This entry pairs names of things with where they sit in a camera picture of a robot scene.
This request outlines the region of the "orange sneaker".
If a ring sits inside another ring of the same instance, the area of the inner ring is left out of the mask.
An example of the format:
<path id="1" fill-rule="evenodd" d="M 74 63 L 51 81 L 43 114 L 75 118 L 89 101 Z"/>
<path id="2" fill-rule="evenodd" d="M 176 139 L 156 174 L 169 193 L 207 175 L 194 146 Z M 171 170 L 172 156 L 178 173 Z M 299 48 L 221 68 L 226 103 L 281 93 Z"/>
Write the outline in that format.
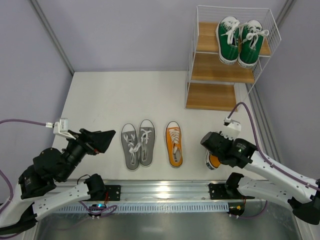
<path id="1" fill-rule="evenodd" d="M 169 164 L 173 168 L 179 168 L 183 164 L 182 131 L 176 121 L 167 124 L 164 137 Z"/>
<path id="2" fill-rule="evenodd" d="M 212 155 L 208 150 L 206 151 L 205 163 L 210 170 L 216 170 L 221 165 L 219 159 Z"/>

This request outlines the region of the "green sneaker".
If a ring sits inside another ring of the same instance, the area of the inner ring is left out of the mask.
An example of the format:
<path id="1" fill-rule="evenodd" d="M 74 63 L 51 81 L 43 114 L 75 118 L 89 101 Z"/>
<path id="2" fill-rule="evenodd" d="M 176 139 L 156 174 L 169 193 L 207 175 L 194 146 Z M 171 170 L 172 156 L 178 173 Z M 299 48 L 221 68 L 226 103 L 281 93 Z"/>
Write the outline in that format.
<path id="1" fill-rule="evenodd" d="M 218 56 L 222 63 L 233 65 L 239 54 L 240 21 L 234 16 L 223 18 L 216 27 Z"/>
<path id="2" fill-rule="evenodd" d="M 264 29 L 262 24 L 254 19 L 241 26 L 239 32 L 241 50 L 237 58 L 241 67 L 251 69 L 257 64 L 262 45 L 269 34 L 270 31 Z"/>

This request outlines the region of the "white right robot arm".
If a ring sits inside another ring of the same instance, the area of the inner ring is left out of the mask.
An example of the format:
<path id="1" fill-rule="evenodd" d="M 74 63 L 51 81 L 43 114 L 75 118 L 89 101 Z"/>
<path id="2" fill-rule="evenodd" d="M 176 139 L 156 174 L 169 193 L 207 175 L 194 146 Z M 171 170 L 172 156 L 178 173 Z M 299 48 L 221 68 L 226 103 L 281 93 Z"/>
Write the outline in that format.
<path id="1" fill-rule="evenodd" d="M 221 133 L 208 132 L 200 143 L 221 165 L 244 169 L 265 179 L 231 173 L 225 182 L 230 197 L 263 199 L 291 210 L 308 224 L 320 223 L 319 180 L 289 169 L 242 138 L 228 139 Z"/>

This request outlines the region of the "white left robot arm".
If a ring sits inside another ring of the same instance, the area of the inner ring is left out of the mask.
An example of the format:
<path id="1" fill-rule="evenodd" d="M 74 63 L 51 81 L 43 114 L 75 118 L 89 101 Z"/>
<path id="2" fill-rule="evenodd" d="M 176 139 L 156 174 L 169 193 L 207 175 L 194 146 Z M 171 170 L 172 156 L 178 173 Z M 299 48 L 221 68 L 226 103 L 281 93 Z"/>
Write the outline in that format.
<path id="1" fill-rule="evenodd" d="M 0 209 L 0 237 L 18 235 L 33 228 L 37 222 L 55 210 L 74 202 L 97 201 L 104 197 L 106 187 L 95 173 L 81 184 L 53 196 L 47 194 L 66 182 L 82 159 L 104 154 L 115 136 L 115 130 L 79 132 L 55 130 L 55 135 L 66 138 L 63 150 L 50 147 L 33 159 L 18 178 L 11 196 Z"/>

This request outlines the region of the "grey left sneaker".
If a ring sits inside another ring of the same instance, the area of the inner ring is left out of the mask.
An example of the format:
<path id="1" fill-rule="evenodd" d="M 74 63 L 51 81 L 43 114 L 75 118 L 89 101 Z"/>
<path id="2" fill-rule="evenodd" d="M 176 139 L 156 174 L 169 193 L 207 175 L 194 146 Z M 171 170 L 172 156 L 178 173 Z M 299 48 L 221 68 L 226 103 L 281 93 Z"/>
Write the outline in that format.
<path id="1" fill-rule="evenodd" d="M 130 171 L 135 171 L 139 167 L 140 142 L 137 131 L 131 123 L 123 126 L 120 133 L 120 140 L 125 158 L 125 165 Z"/>

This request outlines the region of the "grey sneaker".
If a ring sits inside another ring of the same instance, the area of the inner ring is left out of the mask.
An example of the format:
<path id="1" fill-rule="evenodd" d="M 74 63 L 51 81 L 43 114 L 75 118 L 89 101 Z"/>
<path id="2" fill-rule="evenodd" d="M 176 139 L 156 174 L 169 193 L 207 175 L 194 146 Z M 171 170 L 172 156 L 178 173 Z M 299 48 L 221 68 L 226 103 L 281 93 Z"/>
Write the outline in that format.
<path id="1" fill-rule="evenodd" d="M 131 123 L 123 126 L 120 133 L 120 140 L 125 158 L 125 165 L 130 171 L 135 171 L 139 167 L 140 142 L 137 131 Z"/>
<path id="2" fill-rule="evenodd" d="M 148 167 L 153 162 L 153 152 L 155 146 L 155 126 L 149 119 L 144 119 L 139 126 L 140 140 L 140 164 Z"/>

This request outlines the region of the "grey right sneaker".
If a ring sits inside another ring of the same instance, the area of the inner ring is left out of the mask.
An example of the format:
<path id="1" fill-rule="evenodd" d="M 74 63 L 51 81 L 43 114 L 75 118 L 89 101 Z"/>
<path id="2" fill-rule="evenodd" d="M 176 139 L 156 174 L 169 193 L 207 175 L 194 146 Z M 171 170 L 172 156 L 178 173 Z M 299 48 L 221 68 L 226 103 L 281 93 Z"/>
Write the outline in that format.
<path id="1" fill-rule="evenodd" d="M 139 126 L 140 140 L 140 164 L 148 167 L 153 162 L 153 152 L 155 146 L 155 126 L 149 119 L 144 119 Z"/>

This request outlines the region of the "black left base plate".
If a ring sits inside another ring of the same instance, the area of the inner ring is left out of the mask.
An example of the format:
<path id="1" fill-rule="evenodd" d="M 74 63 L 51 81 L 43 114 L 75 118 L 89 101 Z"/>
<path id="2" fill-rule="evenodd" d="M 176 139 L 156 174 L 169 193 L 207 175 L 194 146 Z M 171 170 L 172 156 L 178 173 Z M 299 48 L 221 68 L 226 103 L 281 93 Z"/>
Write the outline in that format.
<path id="1" fill-rule="evenodd" d="M 105 185 L 105 196 L 106 201 L 120 201 L 121 200 L 121 185 L 111 184 L 111 185 Z"/>

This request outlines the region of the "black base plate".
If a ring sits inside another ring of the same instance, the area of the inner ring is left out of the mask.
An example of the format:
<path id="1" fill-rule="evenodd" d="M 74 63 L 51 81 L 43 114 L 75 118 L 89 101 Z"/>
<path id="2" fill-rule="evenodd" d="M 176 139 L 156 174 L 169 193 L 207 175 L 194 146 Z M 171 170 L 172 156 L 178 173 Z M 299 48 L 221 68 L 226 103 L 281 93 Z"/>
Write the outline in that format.
<path id="1" fill-rule="evenodd" d="M 244 200 L 255 199 L 254 196 L 244 196 L 240 193 L 228 193 L 225 183 L 209 183 L 208 193 L 211 200 Z"/>
<path id="2" fill-rule="evenodd" d="M 105 196 L 106 201 L 120 201 L 121 200 L 121 185 L 111 184 L 111 185 L 105 185 Z"/>

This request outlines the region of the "aluminium mounting rail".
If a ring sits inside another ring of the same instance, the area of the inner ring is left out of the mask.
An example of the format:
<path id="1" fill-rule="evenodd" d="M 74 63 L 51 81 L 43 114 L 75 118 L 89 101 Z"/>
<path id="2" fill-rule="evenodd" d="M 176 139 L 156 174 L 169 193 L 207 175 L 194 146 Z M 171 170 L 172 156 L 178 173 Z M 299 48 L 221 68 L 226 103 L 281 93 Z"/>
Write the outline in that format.
<path id="1" fill-rule="evenodd" d="M 211 200 L 209 183 L 225 183 L 221 180 L 107 180 L 105 185 L 121 185 L 118 202 L 165 201 L 240 201 L 241 199 Z"/>

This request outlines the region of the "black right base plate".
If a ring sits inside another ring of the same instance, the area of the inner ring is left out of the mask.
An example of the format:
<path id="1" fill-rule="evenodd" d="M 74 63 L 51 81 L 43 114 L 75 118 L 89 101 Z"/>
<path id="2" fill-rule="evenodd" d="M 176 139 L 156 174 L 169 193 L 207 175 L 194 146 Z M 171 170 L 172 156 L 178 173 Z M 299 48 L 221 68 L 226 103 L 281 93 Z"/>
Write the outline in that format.
<path id="1" fill-rule="evenodd" d="M 208 193 L 211 200 L 244 200 L 255 199 L 254 196 L 244 196 L 240 193 L 228 193 L 225 183 L 209 183 Z"/>

